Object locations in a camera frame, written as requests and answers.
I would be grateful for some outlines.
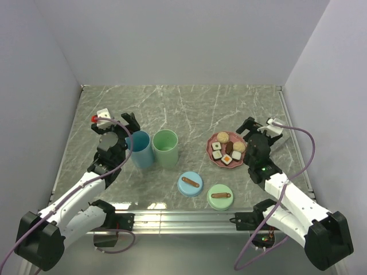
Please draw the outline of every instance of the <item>blue lid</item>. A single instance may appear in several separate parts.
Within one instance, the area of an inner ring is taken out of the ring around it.
[[[188,179],[191,179],[192,181],[199,184],[199,187],[194,187],[182,180],[182,177],[186,177]],[[182,195],[187,197],[196,197],[200,192],[202,191],[204,184],[202,182],[201,177],[198,173],[195,172],[185,172],[181,176],[179,176],[177,187],[178,190],[181,192]]]

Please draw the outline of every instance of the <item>red connector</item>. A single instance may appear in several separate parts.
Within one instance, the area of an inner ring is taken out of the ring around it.
[[[92,118],[91,118],[91,122],[93,122],[93,123],[97,123],[97,116],[92,116]]]

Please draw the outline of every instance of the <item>white wall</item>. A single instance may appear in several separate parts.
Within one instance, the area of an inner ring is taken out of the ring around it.
[[[309,175],[317,199],[348,219],[350,275],[367,274],[366,14],[366,0],[331,0],[285,86],[294,124],[316,140]],[[298,138],[308,159],[310,142]]]
[[[33,1],[0,1],[0,261],[49,199],[80,86]],[[17,274],[13,255],[2,275]]]
[[[284,85],[329,0],[35,0],[79,83]]]

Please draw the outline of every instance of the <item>blue cup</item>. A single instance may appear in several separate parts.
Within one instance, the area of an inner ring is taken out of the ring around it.
[[[125,138],[127,148],[130,150],[130,138]],[[132,162],[136,168],[148,168],[154,163],[153,149],[151,148],[151,140],[149,134],[144,131],[137,131],[132,134],[132,141],[134,142],[131,154]]]

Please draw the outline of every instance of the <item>pink plate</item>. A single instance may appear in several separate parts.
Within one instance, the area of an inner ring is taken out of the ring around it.
[[[243,140],[243,138],[241,138],[238,134],[236,134],[234,132],[228,132],[228,131],[223,131],[223,132],[226,132],[229,135],[229,140],[231,142],[233,142],[233,143],[235,143],[235,142],[242,142],[242,143],[244,143],[246,145],[246,143]],[[212,152],[213,152],[212,143],[217,141],[217,135],[218,135],[218,133],[215,133],[208,140],[208,142],[206,143],[206,152],[208,153],[208,156],[209,156],[210,160],[212,162],[214,162],[216,165],[218,165],[219,167],[224,167],[224,168],[229,168],[229,169],[232,169],[232,168],[235,168],[237,166],[242,165],[243,164],[243,158],[245,157],[245,152],[243,152],[241,154],[241,160],[239,162],[235,162],[233,160],[228,166],[226,166],[225,164],[223,164],[220,160],[215,161],[213,159],[213,156],[212,156]],[[220,151],[221,151],[222,155],[225,155],[225,144],[221,144],[221,145],[222,145],[222,150],[220,150]]]

